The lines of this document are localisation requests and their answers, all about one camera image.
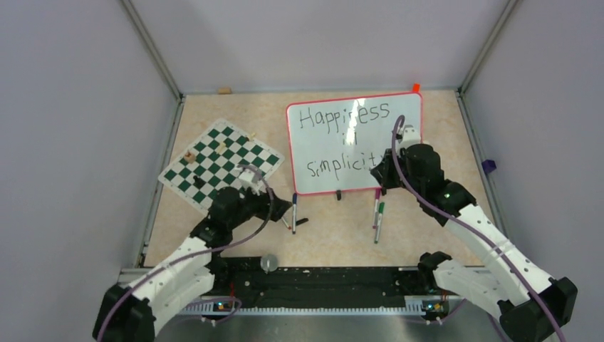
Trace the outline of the pink framed whiteboard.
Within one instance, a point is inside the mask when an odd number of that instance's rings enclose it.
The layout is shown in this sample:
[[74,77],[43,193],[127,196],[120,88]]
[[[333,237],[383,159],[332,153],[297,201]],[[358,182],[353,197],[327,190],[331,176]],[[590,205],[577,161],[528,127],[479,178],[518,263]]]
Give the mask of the pink framed whiteboard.
[[378,187],[370,174],[390,147],[399,116],[422,132],[418,92],[292,103],[286,107],[294,190],[299,195]]

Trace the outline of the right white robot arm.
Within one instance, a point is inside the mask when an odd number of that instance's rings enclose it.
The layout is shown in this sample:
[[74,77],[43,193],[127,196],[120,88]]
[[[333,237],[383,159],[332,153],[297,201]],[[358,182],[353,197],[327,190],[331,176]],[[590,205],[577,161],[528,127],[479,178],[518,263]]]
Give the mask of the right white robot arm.
[[566,339],[561,329],[571,319],[576,285],[567,277],[553,278],[520,252],[464,186],[445,179],[432,146],[388,148],[370,173],[380,185],[414,195],[422,211],[464,242],[489,271],[479,274],[444,252],[427,252],[418,264],[421,290],[462,296],[496,319],[512,341]]

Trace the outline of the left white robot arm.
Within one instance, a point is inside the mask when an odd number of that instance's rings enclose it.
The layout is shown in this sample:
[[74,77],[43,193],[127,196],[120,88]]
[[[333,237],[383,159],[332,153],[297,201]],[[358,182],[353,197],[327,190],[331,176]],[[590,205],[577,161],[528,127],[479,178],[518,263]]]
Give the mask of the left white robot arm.
[[233,231],[252,218],[261,226],[277,222],[292,208],[271,189],[220,189],[207,216],[161,263],[140,278],[104,294],[92,332],[95,341],[153,341],[162,328],[195,298],[220,294],[228,286],[217,258],[234,247]]

